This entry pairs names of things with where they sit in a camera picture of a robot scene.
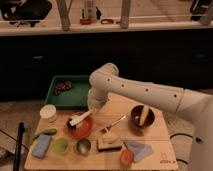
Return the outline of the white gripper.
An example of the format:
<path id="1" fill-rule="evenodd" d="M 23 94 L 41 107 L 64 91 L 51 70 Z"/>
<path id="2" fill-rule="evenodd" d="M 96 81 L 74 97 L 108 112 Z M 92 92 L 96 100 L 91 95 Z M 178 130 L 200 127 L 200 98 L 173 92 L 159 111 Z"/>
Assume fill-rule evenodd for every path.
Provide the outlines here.
<path id="1" fill-rule="evenodd" d="M 96 89 L 90 89 L 87 97 L 88 109 L 93 113 L 98 113 L 99 110 L 108 101 L 108 94 Z"/>

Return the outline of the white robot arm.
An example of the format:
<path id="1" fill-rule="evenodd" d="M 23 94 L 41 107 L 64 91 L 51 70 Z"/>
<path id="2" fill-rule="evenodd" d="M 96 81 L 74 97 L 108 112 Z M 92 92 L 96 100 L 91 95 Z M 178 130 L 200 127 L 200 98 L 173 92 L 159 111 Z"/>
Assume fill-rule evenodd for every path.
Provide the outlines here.
<path id="1" fill-rule="evenodd" d="M 188 171 L 213 171 L 213 95 L 121 78 L 113 63 L 106 63 L 93 71 L 89 83 L 89 109 L 100 109 L 107 102 L 108 93 L 112 92 L 191 122 L 194 138 Z"/>

